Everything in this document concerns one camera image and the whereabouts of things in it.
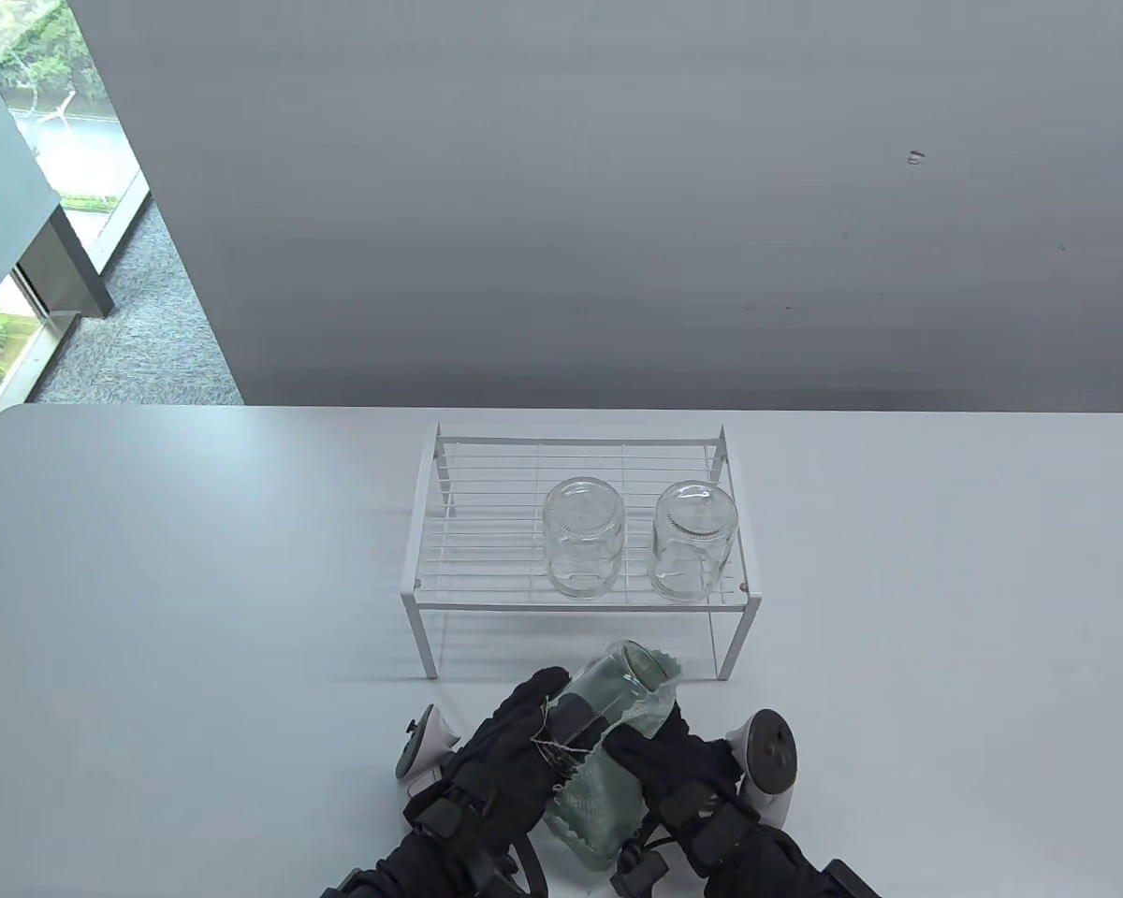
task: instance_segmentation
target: black strap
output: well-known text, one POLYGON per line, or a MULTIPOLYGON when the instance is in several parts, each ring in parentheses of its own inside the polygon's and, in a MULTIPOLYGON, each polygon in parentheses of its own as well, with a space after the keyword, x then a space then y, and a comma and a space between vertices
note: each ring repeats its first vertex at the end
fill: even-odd
POLYGON ((511 878, 518 869, 511 856, 494 856, 487 850, 483 841, 487 822, 484 821, 482 812, 491 800, 494 800, 494 794, 489 789, 491 779, 486 776, 485 768, 471 773, 464 772, 469 767, 483 766, 464 766, 454 779, 460 794, 438 797, 416 817, 416 826, 430 835, 445 847, 447 854, 466 868, 475 892, 489 898, 524 898, 524 896, 548 898, 545 871, 527 835, 514 839, 513 847, 519 858, 519 867, 523 868, 524 879, 528 881, 528 892, 524 892, 511 878), (464 805, 458 804, 463 800, 463 795, 468 796, 464 805))

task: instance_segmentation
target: wire shelf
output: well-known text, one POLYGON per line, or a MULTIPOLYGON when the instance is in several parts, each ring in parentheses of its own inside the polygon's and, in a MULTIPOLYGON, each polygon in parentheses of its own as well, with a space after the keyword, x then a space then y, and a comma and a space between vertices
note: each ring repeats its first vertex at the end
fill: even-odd
POLYGON ((424 632, 423 611, 738 615, 725 653, 709 627, 715 675, 728 679, 759 596, 746 571, 752 561, 747 514, 715 590, 700 603, 674 603, 652 589, 652 514, 660 493, 682 480, 739 488, 728 436, 709 440, 529 440, 529 438, 429 436, 421 457, 417 513, 408 540, 401 586, 426 676, 437 667, 424 632), (624 497, 624 563, 603 596, 558 594, 545 574, 541 505, 558 483, 592 475, 624 497))

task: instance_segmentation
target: upside-down glass jar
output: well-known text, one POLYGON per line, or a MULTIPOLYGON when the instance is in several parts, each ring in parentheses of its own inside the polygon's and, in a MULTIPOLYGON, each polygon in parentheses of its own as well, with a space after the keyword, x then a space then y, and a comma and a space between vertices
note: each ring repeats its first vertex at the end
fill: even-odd
POLYGON ((732 555, 737 522, 737 504, 715 484, 685 479, 668 487, 654 514, 654 589, 676 603, 707 598, 732 555))
POLYGON ((624 560, 624 500, 594 476, 563 479, 541 507, 545 572, 558 593, 595 598, 624 560))

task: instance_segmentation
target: gloved hand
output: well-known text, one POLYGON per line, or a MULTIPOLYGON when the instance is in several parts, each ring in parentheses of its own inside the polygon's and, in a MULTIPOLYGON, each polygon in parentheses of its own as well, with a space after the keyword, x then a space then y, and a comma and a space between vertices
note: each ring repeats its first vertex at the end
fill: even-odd
POLYGON ((438 795, 457 788, 465 767, 484 767, 492 790, 484 813, 485 842, 494 855, 506 854, 511 843, 540 822, 545 805, 562 786, 562 775, 545 761, 532 737, 545 722, 545 703, 569 682, 565 668, 548 667, 520 684, 445 767, 441 782, 408 804, 404 817, 414 821, 438 795))
MULTIPOLYGON (((714 804, 716 800, 736 804, 750 821, 757 819, 752 808, 737 797, 737 784, 740 782, 742 771, 736 758, 732 758, 732 745, 723 739, 707 743, 694 735, 677 705, 674 705, 674 711, 670 711, 669 717, 665 718, 652 739, 646 739, 630 726, 618 726, 609 732, 603 741, 603 749, 617 764, 639 779, 643 803, 663 822, 672 816, 676 796, 690 791, 694 784, 705 787, 702 795, 705 796, 706 804, 714 804)), ((685 825, 665 827, 682 846, 700 877, 706 877, 711 872, 694 851, 695 835, 699 835, 704 824, 705 817, 694 814, 685 825)))
POLYGON ((760 825, 757 812, 738 797, 737 784, 745 771, 733 758, 732 745, 723 739, 707 743, 693 735, 677 706, 652 739, 618 726, 605 737, 603 748, 639 779, 648 810, 664 823, 667 817, 673 819, 684 800, 702 796, 702 813, 691 814, 682 825, 667 823, 665 828, 682 846, 691 868, 707 879, 707 898, 828 898, 839 894, 802 855, 793 839, 760 825), (738 812, 738 826, 730 831, 723 854, 709 861, 715 846, 706 844, 704 828, 711 819, 706 809, 720 805, 738 812))
MULTIPOLYGON (((541 730, 545 703, 569 680, 569 672, 550 667, 520 684, 449 761, 441 781, 409 800, 403 816, 416 825, 417 817, 441 797, 466 800, 475 784, 487 784, 484 825, 477 835, 491 856, 506 855, 511 843, 527 839, 562 784, 532 736, 541 730)), ((373 871, 349 873, 322 898, 463 898, 474 894, 475 882, 466 867, 432 834, 417 827, 373 871)))

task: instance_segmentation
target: gray carpet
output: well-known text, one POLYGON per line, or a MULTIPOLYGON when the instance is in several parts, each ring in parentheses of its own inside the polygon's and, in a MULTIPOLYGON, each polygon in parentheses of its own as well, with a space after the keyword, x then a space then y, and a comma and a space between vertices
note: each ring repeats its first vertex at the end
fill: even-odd
POLYGON ((34 402, 241 405, 154 201, 103 281, 116 312, 80 322, 34 402))

